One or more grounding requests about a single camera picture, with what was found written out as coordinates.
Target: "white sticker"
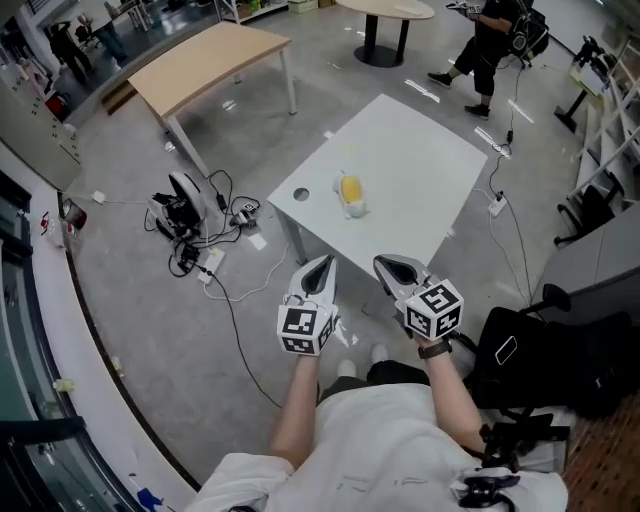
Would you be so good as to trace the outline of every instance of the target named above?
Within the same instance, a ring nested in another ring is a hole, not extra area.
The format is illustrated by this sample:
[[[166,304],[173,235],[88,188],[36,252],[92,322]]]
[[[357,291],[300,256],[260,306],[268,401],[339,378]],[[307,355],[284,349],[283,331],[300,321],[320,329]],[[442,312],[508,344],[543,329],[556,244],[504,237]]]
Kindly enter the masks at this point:
[[[267,241],[264,239],[264,237],[260,233],[256,233],[255,235],[248,236],[247,238],[258,251],[261,251],[267,246]]]

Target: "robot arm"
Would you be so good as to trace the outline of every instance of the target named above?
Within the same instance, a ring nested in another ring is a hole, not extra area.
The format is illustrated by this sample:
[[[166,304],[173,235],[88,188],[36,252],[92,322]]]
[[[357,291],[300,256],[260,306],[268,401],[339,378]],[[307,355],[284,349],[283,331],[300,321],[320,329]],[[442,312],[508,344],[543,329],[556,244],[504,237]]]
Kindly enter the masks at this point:
[[[436,340],[460,325],[464,299],[448,279],[440,281],[420,261],[395,254],[376,256],[373,269],[410,337],[415,331]]]
[[[284,304],[278,308],[278,338],[291,354],[319,356],[336,328],[338,307],[334,256],[310,261],[291,278]]]

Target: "black bag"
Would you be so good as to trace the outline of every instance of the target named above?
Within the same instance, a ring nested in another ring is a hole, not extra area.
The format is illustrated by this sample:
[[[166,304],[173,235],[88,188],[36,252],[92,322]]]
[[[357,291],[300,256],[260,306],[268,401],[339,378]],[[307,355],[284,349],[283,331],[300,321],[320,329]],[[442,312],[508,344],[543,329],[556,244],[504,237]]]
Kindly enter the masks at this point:
[[[497,357],[511,337],[515,350]],[[481,409],[561,405],[585,417],[607,416],[638,389],[639,348],[626,313],[570,326],[494,308],[465,381]]]

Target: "extension cord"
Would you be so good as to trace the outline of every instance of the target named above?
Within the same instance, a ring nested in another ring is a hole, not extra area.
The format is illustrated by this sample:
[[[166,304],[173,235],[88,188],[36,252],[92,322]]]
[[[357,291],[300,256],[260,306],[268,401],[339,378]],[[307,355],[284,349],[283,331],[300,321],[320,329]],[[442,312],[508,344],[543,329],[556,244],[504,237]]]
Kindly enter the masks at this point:
[[[200,268],[200,273],[198,274],[198,281],[201,281],[205,285],[208,285],[211,282],[212,276],[207,274],[207,271],[211,272],[211,274],[215,274],[216,270],[218,270],[218,267],[220,266],[220,263],[222,263],[223,259],[224,259],[224,252],[218,249],[217,247],[214,247],[213,250],[211,251],[211,254],[209,254],[209,257],[207,258],[207,261],[205,262],[204,267],[198,266],[198,268]]]
[[[498,192],[498,196],[489,205],[489,213],[492,217],[497,217],[502,209],[506,206],[507,200],[502,192]]]

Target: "black watch strap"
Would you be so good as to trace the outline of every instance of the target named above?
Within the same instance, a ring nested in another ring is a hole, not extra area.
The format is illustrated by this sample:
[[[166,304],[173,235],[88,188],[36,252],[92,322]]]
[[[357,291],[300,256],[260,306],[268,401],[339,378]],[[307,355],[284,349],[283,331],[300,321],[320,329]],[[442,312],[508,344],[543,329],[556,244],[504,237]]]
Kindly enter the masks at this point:
[[[451,351],[451,343],[449,343],[447,340],[442,340],[437,345],[433,345],[431,347],[419,347],[418,355],[420,356],[420,359],[431,359],[432,357],[436,357],[440,354]]]

